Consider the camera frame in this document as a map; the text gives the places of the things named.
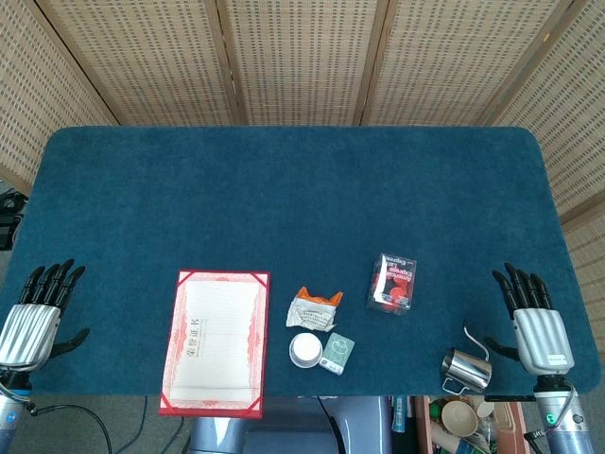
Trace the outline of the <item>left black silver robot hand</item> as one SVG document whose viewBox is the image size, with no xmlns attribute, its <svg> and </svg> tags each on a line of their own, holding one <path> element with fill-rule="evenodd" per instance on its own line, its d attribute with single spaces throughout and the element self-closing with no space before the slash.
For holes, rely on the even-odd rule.
<svg viewBox="0 0 605 454">
<path fill-rule="evenodd" d="M 70 340 L 57 343 L 62 317 L 74 288 L 86 271 L 74 260 L 40 266 L 26 280 L 19 299 L 10 309 L 1 331 L 1 369 L 31 373 L 46 362 L 78 348 L 90 334 L 84 327 Z"/>
</svg>

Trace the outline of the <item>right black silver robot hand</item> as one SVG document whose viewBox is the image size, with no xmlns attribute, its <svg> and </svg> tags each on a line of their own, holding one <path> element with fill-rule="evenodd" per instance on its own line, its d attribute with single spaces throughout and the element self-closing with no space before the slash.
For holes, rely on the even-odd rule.
<svg viewBox="0 0 605 454">
<path fill-rule="evenodd" d="M 566 375 L 575 365 L 567 332 L 559 311 L 554 309 L 545 282 L 505 264 L 506 274 L 493 272 L 501 289 L 516 345 L 505 346 L 491 337 L 484 341 L 496 354 L 518 361 L 531 375 Z"/>
</svg>

